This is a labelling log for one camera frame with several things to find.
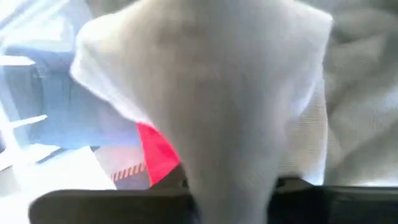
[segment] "black surface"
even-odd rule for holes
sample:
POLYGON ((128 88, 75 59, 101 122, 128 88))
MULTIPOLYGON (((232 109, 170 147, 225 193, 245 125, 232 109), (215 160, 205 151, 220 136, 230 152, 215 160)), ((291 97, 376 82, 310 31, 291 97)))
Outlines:
MULTIPOLYGON (((182 185, 178 167, 149 190, 53 192, 32 204, 29 218, 32 224, 198 223, 192 197, 182 185)), ((279 180, 268 214, 270 224, 398 223, 398 190, 313 187, 298 179, 279 180)))

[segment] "fold of fabric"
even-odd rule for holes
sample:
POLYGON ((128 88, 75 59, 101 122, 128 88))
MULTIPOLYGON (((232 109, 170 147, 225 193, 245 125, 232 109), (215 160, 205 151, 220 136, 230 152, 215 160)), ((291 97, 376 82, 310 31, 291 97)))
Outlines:
POLYGON ((204 223, 264 223, 278 170, 317 179, 325 166, 330 27, 292 1, 139 1, 87 23, 72 75, 165 135, 204 223))

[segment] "red object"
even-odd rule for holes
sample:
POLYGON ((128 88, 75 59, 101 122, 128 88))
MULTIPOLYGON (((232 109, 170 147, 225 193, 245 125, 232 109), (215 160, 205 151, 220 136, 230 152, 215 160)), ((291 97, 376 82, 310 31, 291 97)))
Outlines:
POLYGON ((170 143, 158 130, 146 124, 137 123, 150 184, 162 180, 180 164, 180 158, 170 143))

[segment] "white fabric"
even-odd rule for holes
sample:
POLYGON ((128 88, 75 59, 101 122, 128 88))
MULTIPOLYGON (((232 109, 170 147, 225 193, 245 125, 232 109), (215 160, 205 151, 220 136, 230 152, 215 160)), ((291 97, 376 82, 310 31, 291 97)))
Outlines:
POLYGON ((82 29, 72 74, 165 134, 204 223, 264 223, 283 154, 322 183, 330 28, 293 1, 144 0, 82 29))
MULTIPOLYGON (((310 9, 306 13, 316 14, 321 21, 329 19, 326 14, 319 13, 314 9, 310 9)), ((81 41, 78 43, 79 50, 72 67, 73 77, 100 98, 112 102, 125 117, 135 122, 152 124, 142 107, 138 106, 139 103, 135 97, 131 95, 126 97, 121 93, 120 88, 114 84, 113 76, 105 74, 106 69, 102 67, 104 65, 98 65, 98 62, 95 61, 95 58, 101 55, 118 52, 113 47, 118 44, 116 42, 120 30, 125 29, 119 25, 126 17, 127 11, 122 11, 100 17, 85 26, 79 35, 81 41), (85 49, 87 45, 101 53, 93 55, 91 51, 85 49)), ((295 98, 289 106, 289 111, 292 112, 292 119, 288 126, 290 147, 279 171, 279 175, 298 175, 313 184, 323 183, 327 141, 324 82, 321 77, 322 57, 319 59, 316 65, 319 66, 318 73, 315 76, 309 73, 307 76, 301 77, 300 80, 296 80, 294 84, 293 96, 295 98)))
MULTIPOLYGON (((309 79, 312 85, 302 85, 305 80, 296 82, 294 95, 302 98, 293 99, 289 106, 290 147, 279 175, 299 175, 313 184, 325 181, 331 185, 395 186, 398 142, 394 141, 394 124, 398 119, 398 95, 396 69, 388 61, 397 55, 393 46, 398 42, 394 35, 398 20, 391 8, 387 10, 393 3, 306 2, 333 12, 335 26, 325 57, 325 82, 315 77, 309 79)), ((81 45, 73 73, 79 82, 112 102, 124 116, 152 124, 137 99, 124 95, 113 76, 103 72, 104 65, 94 62, 99 55, 124 50, 115 47, 120 29, 125 29, 120 24, 126 16, 123 11, 86 25, 79 44, 86 43, 95 53, 81 45)))

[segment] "white cloth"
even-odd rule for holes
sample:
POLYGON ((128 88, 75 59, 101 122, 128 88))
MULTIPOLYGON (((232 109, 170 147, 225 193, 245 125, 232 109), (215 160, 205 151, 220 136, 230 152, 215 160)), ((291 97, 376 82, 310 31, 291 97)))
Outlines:
POLYGON ((282 155, 323 181, 330 28, 293 1, 144 0, 81 30, 72 74, 165 134, 204 223, 263 223, 282 155))
MULTIPOLYGON (((335 17, 324 63, 326 87, 322 78, 309 76, 315 83, 314 89, 296 80, 295 96, 302 98, 290 104, 290 147, 280 164, 279 175, 299 175, 313 184, 325 181, 331 185, 396 186, 393 158, 398 142, 393 136, 398 96, 396 68, 390 62, 396 56, 394 46, 398 42, 394 34, 397 16, 391 7, 394 3, 390 0, 306 2, 332 12, 335 17)), ((113 76, 104 73, 101 68, 104 65, 97 65, 94 59, 116 54, 120 48, 124 50, 115 46, 120 29, 125 29, 121 21, 127 16, 126 11, 119 12, 85 27, 80 39, 88 44, 80 45, 74 76, 112 102, 124 116, 152 124, 136 97, 121 93, 113 76), (87 51, 86 45, 96 51, 87 51)))

